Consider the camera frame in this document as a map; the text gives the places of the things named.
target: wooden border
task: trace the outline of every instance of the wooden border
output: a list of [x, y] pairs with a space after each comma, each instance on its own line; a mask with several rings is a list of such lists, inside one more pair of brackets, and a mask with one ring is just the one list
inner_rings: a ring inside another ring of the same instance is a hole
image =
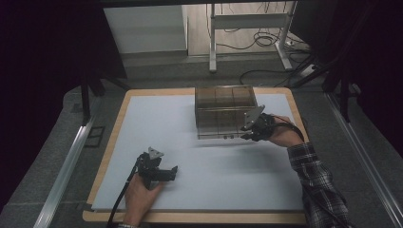
[[[308, 136], [302, 124], [302, 119], [299, 116], [296, 102], [294, 101], [293, 94], [288, 88], [254, 88], [256, 94], [285, 94], [288, 104], [293, 113], [296, 126], [302, 131], [306, 142]], [[96, 194], [101, 186], [105, 176], [110, 158], [112, 157], [122, 123], [125, 118], [130, 98], [133, 96], [176, 96], [176, 95], [194, 95], [195, 88], [168, 88], [168, 89], [132, 89], [125, 94], [124, 101], [113, 127], [109, 142], [106, 146], [106, 152], [101, 161], [100, 168], [98, 169], [97, 176], [89, 193], [87, 204], [92, 205], [95, 200]], [[90, 211], [83, 212], [83, 219], [85, 221], [107, 221], [110, 213], [96, 213]], [[125, 213], [116, 213], [114, 221], [119, 222], [123, 220]], [[144, 222], [165, 222], [165, 223], [287, 223], [287, 224], [305, 224], [305, 214], [303, 212], [286, 212], [286, 213], [200, 213], [200, 212], [149, 212], [143, 219]]]

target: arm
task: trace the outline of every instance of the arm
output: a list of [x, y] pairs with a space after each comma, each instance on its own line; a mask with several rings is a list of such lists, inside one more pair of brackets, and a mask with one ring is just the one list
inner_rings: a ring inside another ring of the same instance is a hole
[[[276, 121], [290, 120], [280, 117]], [[333, 184], [332, 173], [318, 159], [311, 144], [304, 143], [287, 127], [277, 127], [269, 141], [287, 147], [290, 163], [302, 185], [308, 227], [353, 227], [348, 219], [346, 201]]]

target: wrist strap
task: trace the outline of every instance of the wrist strap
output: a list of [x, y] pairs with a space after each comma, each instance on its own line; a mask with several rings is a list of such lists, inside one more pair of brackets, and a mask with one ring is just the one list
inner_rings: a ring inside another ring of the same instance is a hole
[[299, 130], [298, 127], [296, 127], [292, 123], [276, 123], [276, 124], [274, 124], [272, 126], [287, 126], [290, 129], [292, 129], [293, 131], [295, 131], [299, 135], [299, 137], [305, 142], [305, 139], [303, 138], [302, 132]]
[[132, 226], [132, 225], [126, 225], [123, 223], [119, 223], [118, 228], [140, 228], [139, 226]]

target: black curtain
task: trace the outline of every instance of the black curtain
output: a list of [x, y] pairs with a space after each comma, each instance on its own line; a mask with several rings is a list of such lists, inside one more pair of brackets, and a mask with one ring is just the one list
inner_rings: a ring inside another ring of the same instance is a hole
[[[336, 56], [365, 1], [338, 1], [328, 37], [329, 57]], [[358, 85], [361, 94], [357, 101], [364, 113], [403, 156], [399, 132], [403, 127], [403, 1], [371, 1], [376, 2], [374, 10], [343, 60], [346, 65], [339, 72], [347, 73], [350, 83]]]
[[1, 208], [26, 174], [80, 77], [125, 77], [97, 2], [9, 1], [0, 7]]

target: transparent box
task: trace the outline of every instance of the transparent box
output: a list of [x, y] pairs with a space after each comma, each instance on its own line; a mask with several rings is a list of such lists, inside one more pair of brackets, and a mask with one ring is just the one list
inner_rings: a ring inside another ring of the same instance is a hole
[[197, 87], [195, 115], [198, 137], [234, 139], [245, 134], [244, 113], [257, 106], [250, 85]]

